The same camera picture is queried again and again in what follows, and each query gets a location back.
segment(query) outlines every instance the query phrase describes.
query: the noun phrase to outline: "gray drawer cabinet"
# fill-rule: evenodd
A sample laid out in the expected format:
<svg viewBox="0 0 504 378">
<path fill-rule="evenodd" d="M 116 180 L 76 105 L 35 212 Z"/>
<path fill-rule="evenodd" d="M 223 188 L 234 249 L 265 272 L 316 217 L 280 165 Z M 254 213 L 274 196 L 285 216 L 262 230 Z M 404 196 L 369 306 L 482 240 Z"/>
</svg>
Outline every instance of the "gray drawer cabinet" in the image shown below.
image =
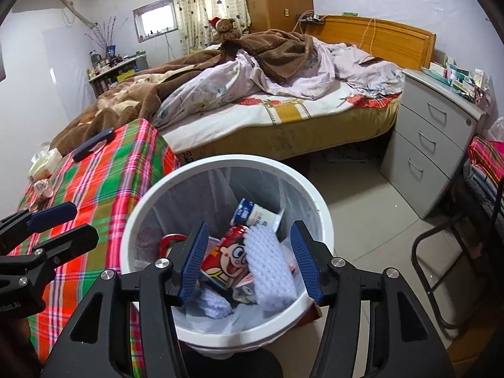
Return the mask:
<svg viewBox="0 0 504 378">
<path fill-rule="evenodd" d="M 424 219 L 457 173 L 485 113 L 427 75 L 406 83 L 381 173 Z"/>
</svg>

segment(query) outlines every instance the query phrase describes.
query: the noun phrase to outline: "curtain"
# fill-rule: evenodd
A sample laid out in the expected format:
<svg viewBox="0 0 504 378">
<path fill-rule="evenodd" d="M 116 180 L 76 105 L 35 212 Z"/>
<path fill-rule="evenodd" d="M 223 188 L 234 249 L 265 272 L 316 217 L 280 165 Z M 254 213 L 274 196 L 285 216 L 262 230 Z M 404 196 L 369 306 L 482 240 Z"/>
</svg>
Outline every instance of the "curtain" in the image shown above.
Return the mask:
<svg viewBox="0 0 504 378">
<path fill-rule="evenodd" d="M 175 0 L 175 15 L 186 53 L 202 50 L 212 43 L 208 21 L 214 17 L 233 18 L 241 31 L 250 26 L 245 0 Z"/>
</svg>

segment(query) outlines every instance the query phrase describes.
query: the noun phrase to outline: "wooden headboard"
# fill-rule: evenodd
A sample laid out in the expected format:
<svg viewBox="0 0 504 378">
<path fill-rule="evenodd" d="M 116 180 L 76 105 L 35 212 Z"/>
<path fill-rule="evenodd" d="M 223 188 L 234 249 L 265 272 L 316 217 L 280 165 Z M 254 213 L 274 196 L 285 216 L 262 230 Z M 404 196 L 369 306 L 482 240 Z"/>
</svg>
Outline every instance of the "wooden headboard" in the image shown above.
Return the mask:
<svg viewBox="0 0 504 378">
<path fill-rule="evenodd" d="M 376 20 L 365 17 L 329 15 L 323 25 L 308 24 L 306 33 L 326 43 L 346 43 L 359 46 L 366 31 L 361 49 L 372 55 L 394 62 L 402 68 L 429 68 L 436 34 L 399 22 Z"/>
</svg>

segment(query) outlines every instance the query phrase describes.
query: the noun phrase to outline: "brown blanket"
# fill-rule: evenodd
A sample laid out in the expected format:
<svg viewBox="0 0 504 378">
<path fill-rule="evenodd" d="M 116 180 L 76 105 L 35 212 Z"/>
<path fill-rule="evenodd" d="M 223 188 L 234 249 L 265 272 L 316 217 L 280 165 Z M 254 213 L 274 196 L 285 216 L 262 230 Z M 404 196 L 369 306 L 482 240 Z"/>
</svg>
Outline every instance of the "brown blanket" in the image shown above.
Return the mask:
<svg viewBox="0 0 504 378">
<path fill-rule="evenodd" d="M 100 95 L 96 103 L 90 105 L 53 139 L 51 149 L 56 147 L 65 156 L 105 129 L 119 128 L 137 118 L 151 121 L 161 103 L 173 91 L 203 70 L 234 60 L 240 48 L 257 60 L 269 78 L 283 83 L 311 55 L 313 40 L 308 35 L 289 34 L 279 30 L 256 32 L 239 40 L 225 42 L 219 51 L 200 51 L 158 68 L 138 72 Z"/>
</svg>

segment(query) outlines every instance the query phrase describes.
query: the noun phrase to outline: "trash can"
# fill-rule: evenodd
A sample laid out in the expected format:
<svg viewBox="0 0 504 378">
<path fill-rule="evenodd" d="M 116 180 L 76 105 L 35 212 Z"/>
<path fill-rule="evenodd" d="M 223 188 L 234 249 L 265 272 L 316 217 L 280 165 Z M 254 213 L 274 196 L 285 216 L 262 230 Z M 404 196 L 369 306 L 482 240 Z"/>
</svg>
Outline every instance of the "trash can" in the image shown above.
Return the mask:
<svg viewBox="0 0 504 378">
<path fill-rule="evenodd" d="M 241 198 L 271 212 L 285 209 L 277 235 L 289 247 L 292 224 L 303 220 L 313 238 L 334 251 L 329 210 L 305 177 L 265 157 L 225 155 L 208 157 L 173 171 L 140 199 L 124 231 L 121 273 L 142 270 L 157 260 L 159 242 L 165 234 L 188 235 L 194 226 L 205 221 L 210 235 L 222 236 L 229 229 Z M 233 315 L 215 320 L 190 305 L 173 308 L 178 338 L 213 358 L 226 358 L 273 342 L 296 325 L 313 303 L 299 269 L 293 275 L 298 298 L 280 313 L 266 313 L 257 305 L 240 304 Z"/>
</svg>

